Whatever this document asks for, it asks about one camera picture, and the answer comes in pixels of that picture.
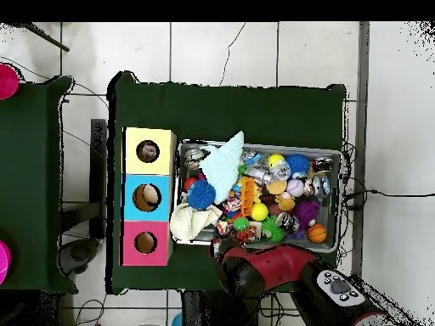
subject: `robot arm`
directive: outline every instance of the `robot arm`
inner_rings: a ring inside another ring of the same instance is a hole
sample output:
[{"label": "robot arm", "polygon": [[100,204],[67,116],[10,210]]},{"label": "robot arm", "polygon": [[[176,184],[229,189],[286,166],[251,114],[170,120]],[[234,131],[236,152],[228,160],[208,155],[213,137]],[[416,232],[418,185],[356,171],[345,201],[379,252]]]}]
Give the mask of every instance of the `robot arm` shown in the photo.
[{"label": "robot arm", "polygon": [[221,285],[233,296],[257,297],[298,281],[301,289],[291,296],[307,326],[395,326],[356,284],[309,250],[283,244],[248,253],[225,239],[216,260]]}]

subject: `pink box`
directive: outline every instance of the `pink box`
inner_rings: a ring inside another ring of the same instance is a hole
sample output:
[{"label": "pink box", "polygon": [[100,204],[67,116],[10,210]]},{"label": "pink box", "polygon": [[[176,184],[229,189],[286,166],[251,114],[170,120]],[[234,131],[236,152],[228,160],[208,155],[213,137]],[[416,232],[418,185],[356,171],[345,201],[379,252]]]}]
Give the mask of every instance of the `pink box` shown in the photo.
[{"label": "pink box", "polygon": [[[140,233],[155,236],[155,248],[147,254],[135,247],[134,240]],[[172,253],[172,240],[169,237],[169,222],[124,222],[124,236],[121,239],[122,262],[124,267],[161,267],[167,265]]]}]

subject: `green spiky ball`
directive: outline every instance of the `green spiky ball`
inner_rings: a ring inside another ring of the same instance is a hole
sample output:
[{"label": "green spiky ball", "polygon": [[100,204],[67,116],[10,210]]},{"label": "green spiky ball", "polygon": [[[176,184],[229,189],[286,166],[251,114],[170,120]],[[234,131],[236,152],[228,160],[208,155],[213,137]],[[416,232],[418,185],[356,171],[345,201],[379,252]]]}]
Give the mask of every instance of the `green spiky ball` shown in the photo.
[{"label": "green spiky ball", "polygon": [[276,226],[276,218],[275,215],[268,216],[262,222],[262,233],[267,234],[266,238],[271,243],[279,243],[285,237],[284,229]]}]

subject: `circular hole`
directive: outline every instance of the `circular hole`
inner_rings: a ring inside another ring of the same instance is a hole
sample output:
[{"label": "circular hole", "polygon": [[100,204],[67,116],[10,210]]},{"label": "circular hole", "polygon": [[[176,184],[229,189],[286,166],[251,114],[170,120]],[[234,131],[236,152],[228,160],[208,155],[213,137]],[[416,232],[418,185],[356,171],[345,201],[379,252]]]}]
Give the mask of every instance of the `circular hole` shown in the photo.
[{"label": "circular hole", "polygon": [[141,141],[136,148],[136,155],[143,162],[154,162],[159,157],[160,150],[157,144],[151,140]]},{"label": "circular hole", "polygon": [[138,210],[154,211],[161,203],[160,191],[152,183],[143,183],[134,190],[133,203]]},{"label": "circular hole", "polygon": [[153,233],[145,232],[140,233],[134,238],[134,247],[142,254],[149,254],[153,252],[157,246],[157,238]]}]

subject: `orange basketball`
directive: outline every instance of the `orange basketball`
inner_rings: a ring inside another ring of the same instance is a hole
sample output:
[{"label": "orange basketball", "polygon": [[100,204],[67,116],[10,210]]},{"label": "orange basketball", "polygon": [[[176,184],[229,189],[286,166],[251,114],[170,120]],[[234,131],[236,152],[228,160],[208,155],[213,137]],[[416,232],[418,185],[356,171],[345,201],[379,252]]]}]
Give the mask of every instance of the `orange basketball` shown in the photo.
[{"label": "orange basketball", "polygon": [[326,239],[326,229],[323,225],[314,224],[312,227],[309,227],[307,230],[308,238],[314,243],[321,243]]}]

